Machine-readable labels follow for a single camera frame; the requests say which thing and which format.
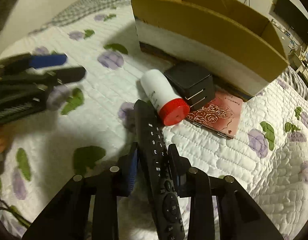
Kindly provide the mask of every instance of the desk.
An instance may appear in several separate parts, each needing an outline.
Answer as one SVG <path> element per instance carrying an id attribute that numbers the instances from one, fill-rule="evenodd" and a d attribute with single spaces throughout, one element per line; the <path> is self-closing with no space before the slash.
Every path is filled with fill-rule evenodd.
<path id="1" fill-rule="evenodd" d="M 296 73 L 301 72 L 304 76 L 304 79 L 308 83 L 308 68 L 304 65 L 304 63 L 299 59 L 299 57 L 295 53 L 293 53 L 289 58 L 290 60 L 293 61 L 293 63 L 297 67 Z"/>

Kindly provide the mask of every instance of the directional pad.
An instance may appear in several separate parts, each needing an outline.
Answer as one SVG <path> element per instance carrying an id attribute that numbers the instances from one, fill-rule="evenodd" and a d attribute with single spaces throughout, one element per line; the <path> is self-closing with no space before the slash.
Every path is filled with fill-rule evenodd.
<path id="1" fill-rule="evenodd" d="M 171 223 L 177 221 L 179 211 L 177 197 L 173 193 L 169 193 L 163 200 L 163 215 Z"/>

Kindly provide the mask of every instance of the pink notebook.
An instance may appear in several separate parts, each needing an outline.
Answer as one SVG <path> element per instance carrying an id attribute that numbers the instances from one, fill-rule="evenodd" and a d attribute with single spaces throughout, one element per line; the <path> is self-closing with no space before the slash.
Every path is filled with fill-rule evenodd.
<path id="1" fill-rule="evenodd" d="M 205 126 L 225 138 L 234 138 L 241 116 L 243 100 L 223 90 L 215 92 L 215 98 L 187 119 L 197 126 Z"/>

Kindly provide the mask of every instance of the checkered blanket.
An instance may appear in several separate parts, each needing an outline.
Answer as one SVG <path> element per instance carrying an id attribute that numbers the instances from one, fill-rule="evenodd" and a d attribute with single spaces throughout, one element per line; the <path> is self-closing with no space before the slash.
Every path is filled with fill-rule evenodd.
<path id="1" fill-rule="evenodd" d="M 78 0 L 57 14 L 50 22 L 45 23 L 29 34 L 41 32 L 51 26 L 66 26 L 97 11 L 129 3 L 130 0 Z"/>

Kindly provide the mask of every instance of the television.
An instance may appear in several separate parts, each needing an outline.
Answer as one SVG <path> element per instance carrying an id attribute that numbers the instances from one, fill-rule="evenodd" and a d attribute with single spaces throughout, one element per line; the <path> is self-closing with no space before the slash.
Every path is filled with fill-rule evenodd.
<path id="1" fill-rule="evenodd" d="M 280 16 L 305 44 L 308 44 L 308 19 L 290 0 L 277 0 L 274 13 Z"/>

